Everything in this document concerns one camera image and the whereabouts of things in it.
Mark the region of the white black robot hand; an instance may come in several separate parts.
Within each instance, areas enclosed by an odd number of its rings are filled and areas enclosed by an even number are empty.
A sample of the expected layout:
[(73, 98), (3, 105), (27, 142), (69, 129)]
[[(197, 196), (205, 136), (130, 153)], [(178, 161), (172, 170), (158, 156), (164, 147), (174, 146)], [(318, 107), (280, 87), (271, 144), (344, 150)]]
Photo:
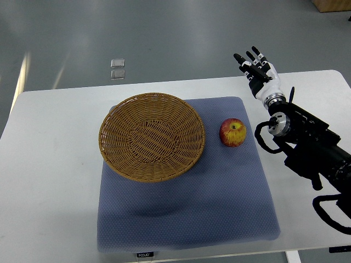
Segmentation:
[(274, 65), (255, 46), (252, 46), (252, 51), (254, 54), (246, 52), (249, 61), (237, 53), (233, 57), (239, 64), (239, 70), (247, 78), (253, 96), (261, 101), (266, 109), (275, 102), (286, 101)]

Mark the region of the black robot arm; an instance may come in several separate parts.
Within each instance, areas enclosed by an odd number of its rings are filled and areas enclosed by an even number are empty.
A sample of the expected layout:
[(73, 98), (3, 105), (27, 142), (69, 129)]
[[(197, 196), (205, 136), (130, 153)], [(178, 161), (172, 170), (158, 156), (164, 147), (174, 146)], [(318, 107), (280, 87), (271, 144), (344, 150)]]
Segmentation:
[(309, 179), (317, 191), (323, 176), (338, 192), (350, 194), (350, 153), (338, 146), (340, 136), (281, 93), (267, 97), (265, 107), (273, 122), (273, 140), (286, 155), (285, 166)]

